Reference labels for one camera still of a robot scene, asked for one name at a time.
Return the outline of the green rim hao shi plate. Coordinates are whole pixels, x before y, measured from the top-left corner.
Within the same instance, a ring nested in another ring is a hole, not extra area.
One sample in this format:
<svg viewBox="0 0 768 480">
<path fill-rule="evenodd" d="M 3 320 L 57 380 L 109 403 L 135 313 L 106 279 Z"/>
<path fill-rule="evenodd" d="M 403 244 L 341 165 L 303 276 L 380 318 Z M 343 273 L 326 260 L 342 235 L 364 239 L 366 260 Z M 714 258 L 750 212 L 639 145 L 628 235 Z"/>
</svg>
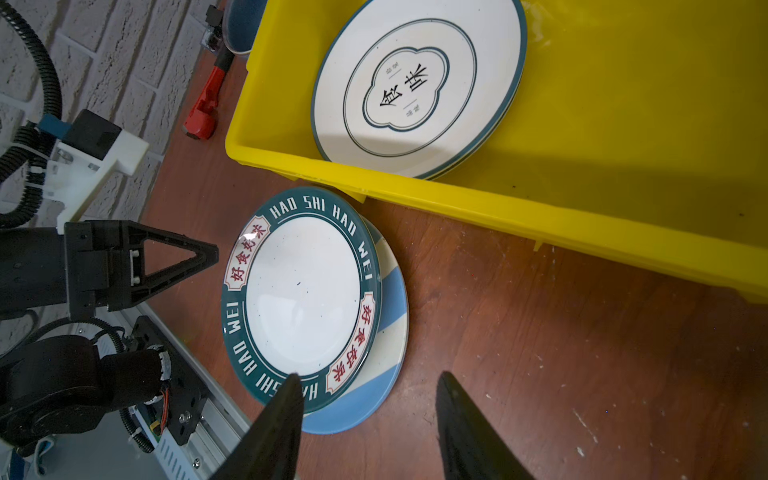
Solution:
<svg viewBox="0 0 768 480">
<path fill-rule="evenodd" d="M 319 187 L 281 192 L 245 224 L 226 263 L 221 320 L 255 399 L 267 404 L 296 376 L 311 414 L 350 389 L 382 315 L 376 244 L 352 205 Z"/>
</svg>

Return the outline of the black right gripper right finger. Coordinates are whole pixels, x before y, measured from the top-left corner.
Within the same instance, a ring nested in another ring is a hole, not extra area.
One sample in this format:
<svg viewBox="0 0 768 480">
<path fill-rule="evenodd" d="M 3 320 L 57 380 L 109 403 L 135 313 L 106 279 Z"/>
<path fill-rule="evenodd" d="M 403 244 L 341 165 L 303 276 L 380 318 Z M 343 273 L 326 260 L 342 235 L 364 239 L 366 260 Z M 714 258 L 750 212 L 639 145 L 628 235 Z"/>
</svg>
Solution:
<svg viewBox="0 0 768 480">
<path fill-rule="evenodd" d="M 436 414 L 444 476 L 447 479 L 530 479 L 456 377 L 441 373 Z"/>
</svg>

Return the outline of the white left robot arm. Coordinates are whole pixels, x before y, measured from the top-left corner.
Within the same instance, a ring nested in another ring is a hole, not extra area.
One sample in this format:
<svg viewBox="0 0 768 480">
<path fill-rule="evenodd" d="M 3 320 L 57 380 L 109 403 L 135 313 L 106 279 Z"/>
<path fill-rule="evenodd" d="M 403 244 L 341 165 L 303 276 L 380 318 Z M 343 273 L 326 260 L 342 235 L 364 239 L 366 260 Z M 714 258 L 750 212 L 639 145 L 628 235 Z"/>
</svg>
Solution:
<svg viewBox="0 0 768 480">
<path fill-rule="evenodd" d="M 214 266 L 218 249 L 130 220 L 83 219 L 111 175 L 137 171 L 148 145 L 88 110 L 65 122 L 42 40 L 10 3 L 1 15 L 43 90 L 41 119 L 20 127 L 1 156 L 3 180 L 26 173 L 19 204 L 1 217 L 1 316 L 67 308 L 1 357 L 2 441 L 29 456 L 46 437 L 91 431 L 116 412 L 144 452 L 152 434 L 185 444 L 203 416 L 202 376 L 147 317 L 125 335 L 96 311 L 144 303 Z"/>
</svg>

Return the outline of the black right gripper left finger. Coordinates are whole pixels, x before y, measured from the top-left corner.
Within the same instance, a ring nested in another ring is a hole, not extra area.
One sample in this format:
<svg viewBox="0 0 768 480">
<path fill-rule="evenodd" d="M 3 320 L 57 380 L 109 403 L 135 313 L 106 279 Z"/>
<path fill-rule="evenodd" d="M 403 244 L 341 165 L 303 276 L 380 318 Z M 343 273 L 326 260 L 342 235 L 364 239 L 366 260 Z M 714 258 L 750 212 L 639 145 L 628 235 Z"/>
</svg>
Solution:
<svg viewBox="0 0 768 480">
<path fill-rule="evenodd" d="M 301 381 L 290 374 L 210 479 L 294 479 L 303 415 Z"/>
</svg>

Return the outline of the white plate green quatrefoil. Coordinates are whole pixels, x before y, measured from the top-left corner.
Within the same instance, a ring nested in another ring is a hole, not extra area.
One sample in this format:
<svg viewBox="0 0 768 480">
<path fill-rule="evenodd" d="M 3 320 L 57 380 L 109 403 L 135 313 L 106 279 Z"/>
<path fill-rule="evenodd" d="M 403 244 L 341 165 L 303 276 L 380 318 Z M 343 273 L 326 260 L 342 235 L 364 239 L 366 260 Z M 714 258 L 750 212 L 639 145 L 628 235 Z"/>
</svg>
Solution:
<svg viewBox="0 0 768 480">
<path fill-rule="evenodd" d="M 477 151 L 523 75 L 519 1 L 368 1 L 319 69 L 311 126 L 335 164 L 432 180 Z"/>
</svg>

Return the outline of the blue white striped plate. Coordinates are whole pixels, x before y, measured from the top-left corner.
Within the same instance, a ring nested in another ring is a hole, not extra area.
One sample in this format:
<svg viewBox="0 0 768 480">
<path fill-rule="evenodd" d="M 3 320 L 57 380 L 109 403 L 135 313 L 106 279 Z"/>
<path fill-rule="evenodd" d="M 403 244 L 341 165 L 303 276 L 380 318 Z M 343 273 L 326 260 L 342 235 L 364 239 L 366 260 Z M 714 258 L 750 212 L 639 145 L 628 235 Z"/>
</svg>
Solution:
<svg viewBox="0 0 768 480">
<path fill-rule="evenodd" d="M 361 372 L 341 398 L 303 419 L 302 431 L 331 435 L 368 419 L 392 391 L 404 363 L 409 336 L 409 307 L 404 277 L 379 230 L 367 222 L 379 256 L 383 306 L 377 336 Z"/>
</svg>

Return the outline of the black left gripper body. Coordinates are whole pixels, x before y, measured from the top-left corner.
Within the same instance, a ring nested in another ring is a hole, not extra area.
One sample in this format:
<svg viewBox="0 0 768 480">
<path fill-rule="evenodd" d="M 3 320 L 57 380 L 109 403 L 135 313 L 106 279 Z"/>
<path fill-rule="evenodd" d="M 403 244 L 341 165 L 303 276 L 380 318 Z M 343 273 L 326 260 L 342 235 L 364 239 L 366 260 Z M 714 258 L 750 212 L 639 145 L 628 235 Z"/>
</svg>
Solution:
<svg viewBox="0 0 768 480">
<path fill-rule="evenodd" d="M 69 222 L 1 232 L 1 318 L 67 304 L 80 320 L 98 307 L 129 307 L 129 223 Z"/>
</svg>

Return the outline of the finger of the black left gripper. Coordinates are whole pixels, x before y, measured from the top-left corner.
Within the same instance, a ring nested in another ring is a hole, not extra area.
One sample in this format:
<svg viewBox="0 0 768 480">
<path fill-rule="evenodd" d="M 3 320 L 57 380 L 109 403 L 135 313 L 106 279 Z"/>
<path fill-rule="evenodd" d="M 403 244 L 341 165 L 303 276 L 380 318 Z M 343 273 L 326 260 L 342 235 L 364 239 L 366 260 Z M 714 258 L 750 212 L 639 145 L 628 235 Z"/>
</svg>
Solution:
<svg viewBox="0 0 768 480">
<path fill-rule="evenodd" d="M 137 222 L 122 223 L 122 308 L 136 306 L 214 266 L 219 248 Z"/>
</svg>

